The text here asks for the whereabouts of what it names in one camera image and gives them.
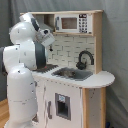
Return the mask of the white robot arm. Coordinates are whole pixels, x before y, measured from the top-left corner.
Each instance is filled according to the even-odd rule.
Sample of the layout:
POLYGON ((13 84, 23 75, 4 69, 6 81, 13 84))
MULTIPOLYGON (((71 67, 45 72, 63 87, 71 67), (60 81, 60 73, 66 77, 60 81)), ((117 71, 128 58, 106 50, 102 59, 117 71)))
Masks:
POLYGON ((31 13, 20 16, 11 28, 12 46, 0 48, 0 72, 7 74, 9 120, 4 128, 36 128, 32 119, 38 111, 32 70, 46 66, 47 50, 55 38, 49 29, 41 30, 31 13))

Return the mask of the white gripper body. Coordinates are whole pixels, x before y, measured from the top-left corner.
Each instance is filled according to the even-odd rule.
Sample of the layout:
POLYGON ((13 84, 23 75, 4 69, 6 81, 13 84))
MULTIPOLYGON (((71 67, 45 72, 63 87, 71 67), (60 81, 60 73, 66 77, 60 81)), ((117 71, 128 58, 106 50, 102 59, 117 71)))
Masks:
POLYGON ((39 30, 37 33, 37 40, 45 47, 51 45, 55 38, 49 29, 39 30))

